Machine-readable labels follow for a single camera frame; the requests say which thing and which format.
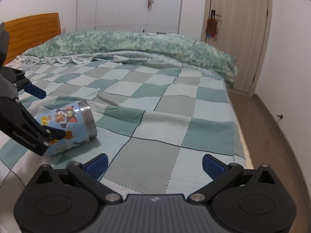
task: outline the white wardrobe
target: white wardrobe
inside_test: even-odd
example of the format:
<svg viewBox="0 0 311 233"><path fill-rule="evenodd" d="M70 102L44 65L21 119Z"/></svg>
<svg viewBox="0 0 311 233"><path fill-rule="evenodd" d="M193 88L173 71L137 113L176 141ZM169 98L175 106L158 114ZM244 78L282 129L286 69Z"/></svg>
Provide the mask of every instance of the white wardrobe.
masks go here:
<svg viewBox="0 0 311 233"><path fill-rule="evenodd" d="M77 31L178 33L181 0L78 0Z"/></svg>

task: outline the bed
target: bed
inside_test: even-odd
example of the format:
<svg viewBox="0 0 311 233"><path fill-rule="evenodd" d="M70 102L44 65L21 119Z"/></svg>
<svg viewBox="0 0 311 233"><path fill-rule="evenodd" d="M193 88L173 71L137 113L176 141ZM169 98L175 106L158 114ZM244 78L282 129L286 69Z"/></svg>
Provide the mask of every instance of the bed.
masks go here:
<svg viewBox="0 0 311 233"><path fill-rule="evenodd" d="M10 63L16 56L38 46L61 33L58 13L48 13L18 18L5 23L10 33L7 58Z"/></svg>
<svg viewBox="0 0 311 233"><path fill-rule="evenodd" d="M47 92L43 100L19 92L33 116L86 99L98 136L40 157L0 134L0 232L18 232L13 205L41 164L62 169L106 153L109 168L99 181L124 198L129 193L188 196L211 182L202 170L206 153L252 168L227 94L236 76L232 57L179 35L59 35L55 15L54 24L55 31L50 37L44 33L38 41L45 43L39 46L36 41L10 42L9 50L19 43L14 53L21 55L14 58L11 52L7 61L14 60L6 66L23 69Z"/></svg>

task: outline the brown cloth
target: brown cloth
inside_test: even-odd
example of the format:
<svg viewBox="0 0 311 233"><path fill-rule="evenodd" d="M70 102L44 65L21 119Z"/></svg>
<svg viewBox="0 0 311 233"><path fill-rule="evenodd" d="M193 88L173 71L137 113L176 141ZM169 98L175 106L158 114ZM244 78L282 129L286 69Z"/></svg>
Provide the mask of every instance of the brown cloth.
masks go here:
<svg viewBox="0 0 311 233"><path fill-rule="evenodd" d="M215 18L210 18L209 20L207 20L207 27L205 33L210 35L217 34L217 21Z"/></svg>

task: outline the cartoon sticker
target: cartoon sticker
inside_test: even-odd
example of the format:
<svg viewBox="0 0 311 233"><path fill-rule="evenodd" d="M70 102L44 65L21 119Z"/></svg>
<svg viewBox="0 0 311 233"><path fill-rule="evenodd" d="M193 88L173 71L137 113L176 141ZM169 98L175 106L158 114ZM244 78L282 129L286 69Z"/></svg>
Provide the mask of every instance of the cartoon sticker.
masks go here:
<svg viewBox="0 0 311 233"><path fill-rule="evenodd" d="M76 113L73 110L74 106L65 109L56 109L55 121L59 123L62 128L67 127L67 123L77 123Z"/></svg>
<svg viewBox="0 0 311 233"><path fill-rule="evenodd" d="M65 131L64 139L71 140L72 138L74 138L73 132L71 130ZM59 140L57 140L57 139L52 139L52 140L49 141L49 144L50 145L55 145L58 141Z"/></svg>
<svg viewBox="0 0 311 233"><path fill-rule="evenodd" d="M41 117L40 118L41 125L48 125L50 120L52 120L51 115Z"/></svg>

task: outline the checkered bedspread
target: checkered bedspread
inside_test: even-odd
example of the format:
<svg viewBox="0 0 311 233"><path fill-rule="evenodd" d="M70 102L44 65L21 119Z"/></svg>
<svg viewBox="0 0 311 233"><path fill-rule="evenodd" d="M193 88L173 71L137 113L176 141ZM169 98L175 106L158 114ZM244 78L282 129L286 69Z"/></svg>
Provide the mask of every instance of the checkered bedspread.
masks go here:
<svg viewBox="0 0 311 233"><path fill-rule="evenodd" d="M206 153L245 165L236 117L218 75L167 63L98 60L31 65L26 76L48 95L38 100L19 93L32 115L87 99L98 135L66 152L39 157L1 134L0 222L9 233L17 232L13 205L44 163L61 169L106 153L109 168L100 181L123 197L188 196L211 181L202 170Z"/></svg>

